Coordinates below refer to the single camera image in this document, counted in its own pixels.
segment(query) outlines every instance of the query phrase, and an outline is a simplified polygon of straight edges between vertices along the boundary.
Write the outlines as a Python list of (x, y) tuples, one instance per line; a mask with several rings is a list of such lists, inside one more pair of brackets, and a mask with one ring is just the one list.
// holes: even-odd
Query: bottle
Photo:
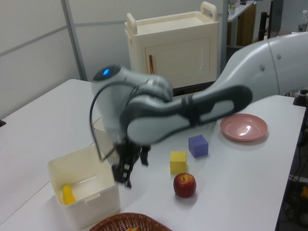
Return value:
[(234, 15), (235, 12), (235, 0), (229, 1), (229, 14)]
[(298, 24), (298, 32), (304, 32), (307, 29), (307, 13), (308, 11), (303, 11), (303, 15)]

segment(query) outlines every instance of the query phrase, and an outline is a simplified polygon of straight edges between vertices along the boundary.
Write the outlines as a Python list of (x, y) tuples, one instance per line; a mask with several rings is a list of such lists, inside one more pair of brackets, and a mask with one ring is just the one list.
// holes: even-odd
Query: yellow object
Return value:
[(170, 155), (170, 174), (186, 172), (186, 152), (172, 151)]
[(308, 187), (307, 186), (303, 187), (303, 191), (302, 191), (300, 196), (305, 197), (305, 198), (308, 199)]
[(63, 186), (62, 192), (63, 192), (64, 204), (69, 205), (71, 203), (76, 202), (76, 199), (72, 192), (72, 188), (69, 184), (66, 184), (65, 186)]

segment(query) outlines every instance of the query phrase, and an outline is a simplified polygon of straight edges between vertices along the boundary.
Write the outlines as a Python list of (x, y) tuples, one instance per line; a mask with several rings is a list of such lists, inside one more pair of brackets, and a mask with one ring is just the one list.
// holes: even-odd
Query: blue indicator light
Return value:
[(104, 70), (103, 76), (107, 75), (109, 72), (109, 69)]

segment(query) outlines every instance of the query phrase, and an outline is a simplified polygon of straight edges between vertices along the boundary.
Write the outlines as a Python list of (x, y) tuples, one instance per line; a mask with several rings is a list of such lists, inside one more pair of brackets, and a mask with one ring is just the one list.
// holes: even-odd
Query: pink plate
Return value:
[(255, 115), (234, 114), (220, 123), (222, 133), (237, 141), (255, 141), (266, 135), (268, 125)]

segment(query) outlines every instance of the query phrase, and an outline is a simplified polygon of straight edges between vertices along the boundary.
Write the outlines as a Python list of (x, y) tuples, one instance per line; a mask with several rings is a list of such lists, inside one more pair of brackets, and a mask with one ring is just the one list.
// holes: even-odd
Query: black cable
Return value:
[(122, 82), (122, 81), (111, 82), (111, 83), (108, 83), (108, 84), (106, 84), (105, 86), (103, 86), (103, 87), (96, 93), (96, 95), (95, 95), (94, 98), (93, 98), (93, 101), (92, 101), (92, 104), (91, 104), (91, 107), (90, 107), (90, 128), (91, 128), (92, 136), (93, 136), (93, 139), (94, 139), (94, 143), (96, 144), (96, 149), (97, 149), (97, 152), (98, 152), (98, 156), (100, 157), (100, 161), (106, 160), (106, 158), (108, 158), (108, 157), (114, 152), (115, 147), (113, 147), (113, 148), (108, 152), (108, 154), (105, 156), (105, 158), (102, 159), (101, 152), (100, 152), (100, 148), (99, 148), (99, 146), (98, 146), (98, 143), (97, 143), (97, 140), (96, 140), (96, 137), (95, 137), (95, 134), (94, 134), (93, 125), (92, 125), (92, 112), (93, 112), (93, 107), (94, 107), (95, 101), (97, 100), (97, 98), (98, 98), (98, 96), (100, 95), (100, 93), (101, 93), (103, 90), (105, 90), (106, 88), (111, 87), (111, 86), (114, 86), (114, 85), (124, 85), (124, 86), (129, 86), (129, 87), (135, 87), (134, 84), (129, 83), (129, 82)]

